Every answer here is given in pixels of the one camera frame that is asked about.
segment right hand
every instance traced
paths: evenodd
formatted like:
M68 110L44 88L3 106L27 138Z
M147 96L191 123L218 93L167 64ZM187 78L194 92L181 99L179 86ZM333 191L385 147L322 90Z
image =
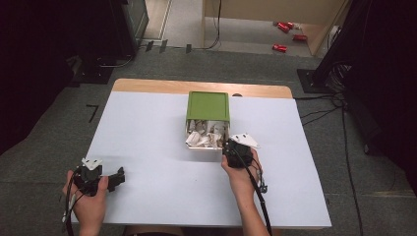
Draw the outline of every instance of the right hand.
M249 170L255 178L255 181L258 183L259 177L257 174L258 165L255 160L261 165L257 152L251 148L252 155L254 160L252 160L252 165L249 166ZM228 166L227 158L224 155L222 157L221 167L226 171L230 180L230 187L233 191L233 194L238 202L253 202L254 201L254 186L252 185L249 174L245 168L231 168Z

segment gray carpet floor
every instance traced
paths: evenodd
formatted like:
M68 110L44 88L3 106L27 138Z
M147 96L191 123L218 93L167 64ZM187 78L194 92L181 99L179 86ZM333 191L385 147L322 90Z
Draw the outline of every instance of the gray carpet floor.
M66 171L87 154L112 85L119 78L279 85L294 97L304 94L296 69L315 69L320 59L286 55L168 48L143 49L131 63L113 71L108 85L65 88L30 135L0 156L0 235L63 235L59 202ZM87 104L98 105L93 113ZM328 100L298 101L300 115L331 109ZM345 113L349 160L366 236L416 235L417 201L402 170L384 156L363 153L363 141ZM341 111L305 126L305 133L328 200L333 227L283 230L283 235L360 235L350 187ZM101 235L120 235L122 225L104 225ZM188 229L190 235L221 235L219 229Z

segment green lid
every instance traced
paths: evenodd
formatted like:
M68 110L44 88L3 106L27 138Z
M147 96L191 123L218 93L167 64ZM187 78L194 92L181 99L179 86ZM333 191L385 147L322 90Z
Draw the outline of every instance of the green lid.
M190 91L188 120L229 121L229 96L226 92Z

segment white tabletop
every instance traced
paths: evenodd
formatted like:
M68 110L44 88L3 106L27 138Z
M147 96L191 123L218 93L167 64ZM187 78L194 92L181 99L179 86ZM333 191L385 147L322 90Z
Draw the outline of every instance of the white tabletop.
M107 195L104 223L241 225L221 152L185 145L187 101L188 94L110 94L88 158L103 159L104 175L123 166L126 182ZM330 227L295 100L230 97L229 105L231 134L248 133L261 146L271 226Z

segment wrist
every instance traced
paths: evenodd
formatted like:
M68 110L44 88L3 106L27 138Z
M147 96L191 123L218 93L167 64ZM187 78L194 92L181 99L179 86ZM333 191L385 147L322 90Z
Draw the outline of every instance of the wrist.
M239 196L236 197L236 203L239 209L247 209L255 207L254 196L253 195L246 195L246 196Z
M99 232L99 227L80 227L80 236L98 236Z

